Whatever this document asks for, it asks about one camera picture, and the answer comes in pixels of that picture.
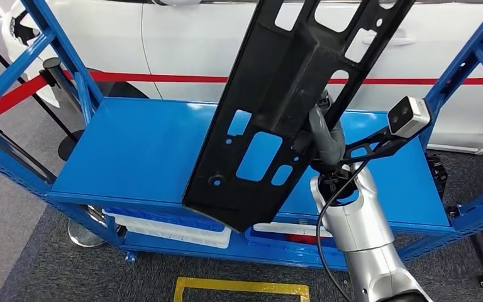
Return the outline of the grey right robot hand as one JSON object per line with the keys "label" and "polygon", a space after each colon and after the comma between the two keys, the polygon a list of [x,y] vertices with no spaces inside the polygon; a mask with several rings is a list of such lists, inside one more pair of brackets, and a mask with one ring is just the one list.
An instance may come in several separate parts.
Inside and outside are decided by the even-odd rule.
{"label": "grey right robot hand", "polygon": [[324,90],[318,102],[309,112],[309,124],[318,149],[320,161],[329,166],[336,166],[343,159],[346,149],[345,136],[340,121],[330,129],[325,120],[325,113],[334,100]]}

